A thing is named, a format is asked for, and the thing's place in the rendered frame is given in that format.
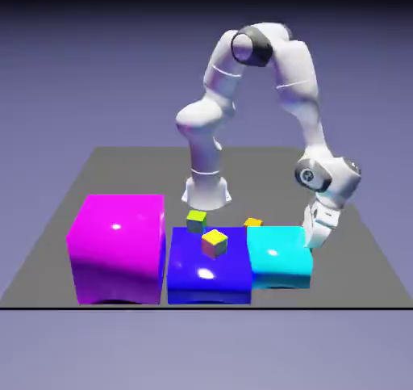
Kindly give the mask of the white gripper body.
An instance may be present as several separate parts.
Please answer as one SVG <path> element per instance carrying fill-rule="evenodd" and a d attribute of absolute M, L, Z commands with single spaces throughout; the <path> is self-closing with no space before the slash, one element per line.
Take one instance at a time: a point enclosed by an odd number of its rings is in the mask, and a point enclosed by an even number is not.
<path fill-rule="evenodd" d="M 319 201 L 309 203 L 304 211 L 302 226 L 305 233 L 305 246 L 319 248 L 338 225 L 340 210 L 330 209 Z"/>

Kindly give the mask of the small yellow cube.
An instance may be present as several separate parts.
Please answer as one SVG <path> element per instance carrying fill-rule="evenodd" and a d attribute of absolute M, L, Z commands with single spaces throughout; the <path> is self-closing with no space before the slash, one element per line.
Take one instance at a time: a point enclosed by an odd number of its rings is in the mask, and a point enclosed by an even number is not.
<path fill-rule="evenodd" d="M 217 229 L 212 229 L 202 235 L 201 250 L 210 258 L 217 258 L 227 251 L 228 237 Z"/>

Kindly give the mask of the small green cube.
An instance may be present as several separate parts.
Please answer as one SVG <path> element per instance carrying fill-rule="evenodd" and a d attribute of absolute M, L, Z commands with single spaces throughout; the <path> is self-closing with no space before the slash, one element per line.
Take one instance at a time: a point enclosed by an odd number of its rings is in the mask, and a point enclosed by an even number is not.
<path fill-rule="evenodd" d="M 191 233 L 204 233 L 207 226 L 207 213 L 199 210 L 190 210 L 186 217 L 186 227 Z"/>

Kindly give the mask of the large cyan box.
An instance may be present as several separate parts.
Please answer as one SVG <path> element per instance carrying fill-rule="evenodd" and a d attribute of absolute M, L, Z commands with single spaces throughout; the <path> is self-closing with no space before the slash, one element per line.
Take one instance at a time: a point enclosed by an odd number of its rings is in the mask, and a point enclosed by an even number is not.
<path fill-rule="evenodd" d="M 313 257 L 301 226 L 257 226 L 247 229 L 255 289 L 308 289 Z"/>

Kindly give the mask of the large blue box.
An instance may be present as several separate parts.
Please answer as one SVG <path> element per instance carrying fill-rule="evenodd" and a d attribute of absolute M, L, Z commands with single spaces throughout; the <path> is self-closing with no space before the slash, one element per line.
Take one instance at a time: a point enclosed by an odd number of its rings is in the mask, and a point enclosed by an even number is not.
<path fill-rule="evenodd" d="M 218 227 L 228 238 L 227 250 L 217 258 L 202 251 L 202 235 L 174 227 L 169 248 L 167 301 L 169 304 L 250 304 L 252 269 L 246 229 Z"/>

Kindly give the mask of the large magenta box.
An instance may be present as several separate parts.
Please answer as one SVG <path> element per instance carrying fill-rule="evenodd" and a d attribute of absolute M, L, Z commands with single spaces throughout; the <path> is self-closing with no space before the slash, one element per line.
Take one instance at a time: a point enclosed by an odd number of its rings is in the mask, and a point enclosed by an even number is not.
<path fill-rule="evenodd" d="M 163 195 L 87 195 L 66 244 L 79 304 L 160 303 Z"/>

